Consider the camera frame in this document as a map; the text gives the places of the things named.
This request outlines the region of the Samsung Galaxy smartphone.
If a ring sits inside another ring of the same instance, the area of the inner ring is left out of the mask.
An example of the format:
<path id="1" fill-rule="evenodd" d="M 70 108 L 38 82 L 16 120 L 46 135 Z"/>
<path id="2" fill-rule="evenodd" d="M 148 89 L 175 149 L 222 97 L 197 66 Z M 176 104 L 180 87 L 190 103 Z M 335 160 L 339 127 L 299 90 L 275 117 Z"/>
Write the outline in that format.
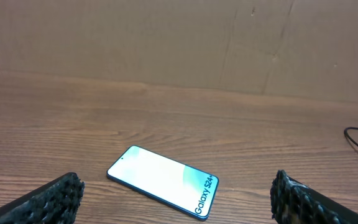
<path id="1" fill-rule="evenodd" d="M 107 178 L 200 221 L 208 219 L 219 178 L 139 146 L 130 146 Z"/>

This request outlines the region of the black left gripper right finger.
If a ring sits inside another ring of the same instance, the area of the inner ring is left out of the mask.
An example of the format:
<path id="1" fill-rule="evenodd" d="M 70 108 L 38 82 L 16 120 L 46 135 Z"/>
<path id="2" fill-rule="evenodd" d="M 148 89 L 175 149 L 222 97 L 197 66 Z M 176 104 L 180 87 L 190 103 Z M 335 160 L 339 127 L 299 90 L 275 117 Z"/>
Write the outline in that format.
<path id="1" fill-rule="evenodd" d="M 279 224 L 358 224 L 358 213 L 277 172 L 270 189 L 272 219 Z"/>

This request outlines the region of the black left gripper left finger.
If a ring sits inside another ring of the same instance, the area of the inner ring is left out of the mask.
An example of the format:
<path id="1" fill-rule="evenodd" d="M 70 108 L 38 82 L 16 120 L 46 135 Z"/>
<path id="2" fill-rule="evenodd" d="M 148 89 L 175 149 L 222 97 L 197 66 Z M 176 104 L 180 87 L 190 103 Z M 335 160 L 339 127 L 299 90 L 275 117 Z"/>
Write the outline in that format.
<path id="1" fill-rule="evenodd" d="M 73 224 L 85 183 L 74 172 L 0 207 L 0 224 Z"/>

